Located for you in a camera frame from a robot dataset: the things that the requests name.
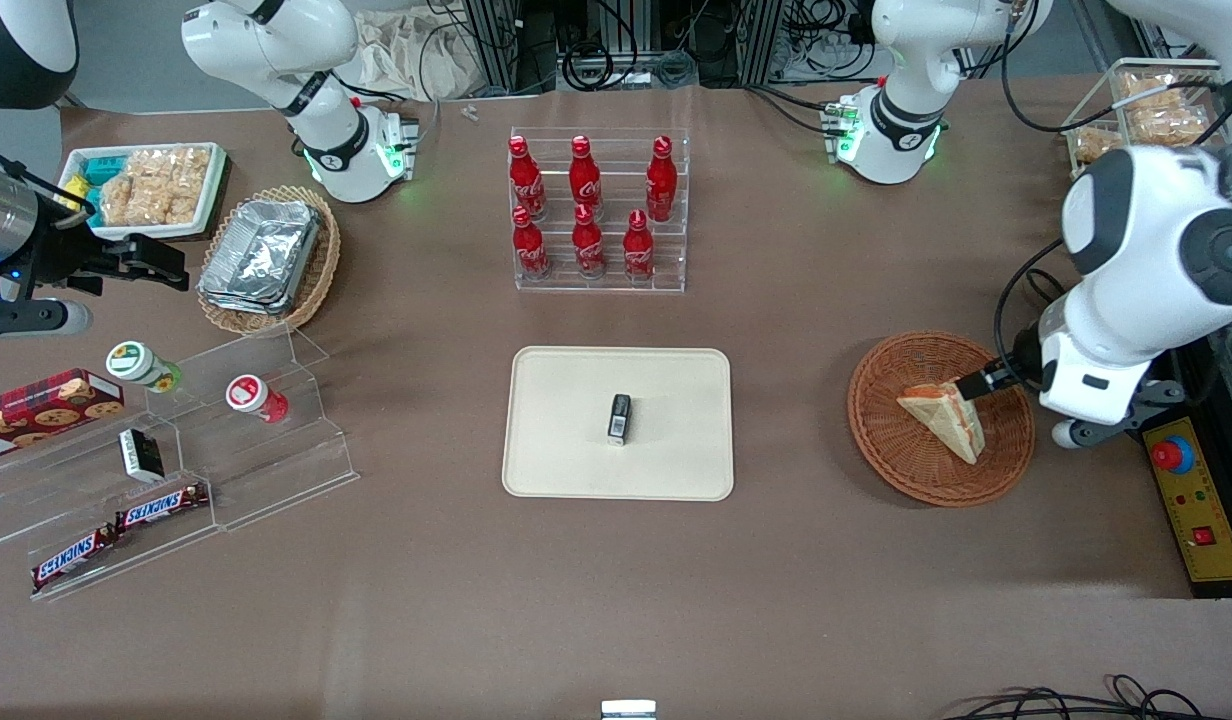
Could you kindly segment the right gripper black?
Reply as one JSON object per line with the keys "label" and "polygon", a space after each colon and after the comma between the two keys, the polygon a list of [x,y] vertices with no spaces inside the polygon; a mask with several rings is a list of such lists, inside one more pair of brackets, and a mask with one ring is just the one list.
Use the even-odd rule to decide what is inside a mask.
{"label": "right gripper black", "polygon": [[41,286],[68,286],[69,277],[84,277],[84,292],[95,296],[103,291],[103,277],[188,291],[185,254],[177,247],[147,234],[127,234],[124,242],[123,270],[120,247],[95,235],[86,222],[60,229],[55,219],[39,217],[27,243],[28,265],[21,275],[21,300],[30,300]]}

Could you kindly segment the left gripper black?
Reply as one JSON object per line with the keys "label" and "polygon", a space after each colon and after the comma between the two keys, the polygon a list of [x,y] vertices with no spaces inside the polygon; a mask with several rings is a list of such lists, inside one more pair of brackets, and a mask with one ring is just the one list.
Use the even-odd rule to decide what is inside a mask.
{"label": "left gripper black", "polygon": [[1037,328],[1023,328],[1015,334],[1011,366],[1018,378],[1005,364],[987,364],[976,372],[956,378],[954,383],[960,396],[967,401],[1010,390],[1018,383],[1023,383],[1029,391],[1041,391],[1044,361]]}

